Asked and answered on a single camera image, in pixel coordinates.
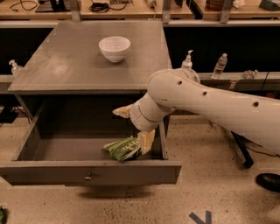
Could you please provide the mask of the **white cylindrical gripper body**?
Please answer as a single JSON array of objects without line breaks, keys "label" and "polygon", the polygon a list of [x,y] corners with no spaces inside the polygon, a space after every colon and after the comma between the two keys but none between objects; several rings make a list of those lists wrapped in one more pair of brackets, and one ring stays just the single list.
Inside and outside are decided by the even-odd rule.
[{"label": "white cylindrical gripper body", "polygon": [[148,93],[133,103],[129,109],[129,118],[140,131],[151,132],[175,108],[168,108],[157,104]]}]

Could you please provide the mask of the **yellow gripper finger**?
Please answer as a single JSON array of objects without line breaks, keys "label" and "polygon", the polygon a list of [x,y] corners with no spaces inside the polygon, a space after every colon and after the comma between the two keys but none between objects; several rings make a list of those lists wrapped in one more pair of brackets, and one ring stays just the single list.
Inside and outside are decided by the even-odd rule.
[{"label": "yellow gripper finger", "polygon": [[155,131],[140,131],[137,134],[137,138],[141,146],[141,153],[144,155],[151,150],[155,138]]},{"label": "yellow gripper finger", "polygon": [[131,108],[130,105],[116,108],[113,110],[113,114],[116,116],[120,116],[122,118],[129,118],[130,117],[130,108]]}]

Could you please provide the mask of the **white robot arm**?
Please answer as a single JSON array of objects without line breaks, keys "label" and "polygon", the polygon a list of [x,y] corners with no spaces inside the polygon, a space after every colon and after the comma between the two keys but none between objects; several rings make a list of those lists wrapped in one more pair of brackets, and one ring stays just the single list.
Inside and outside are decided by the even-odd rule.
[{"label": "white robot arm", "polygon": [[173,111],[198,114],[262,147],[280,153],[280,101],[204,86],[192,69],[163,69],[148,81],[147,93],[113,113],[141,131],[153,131]]}]

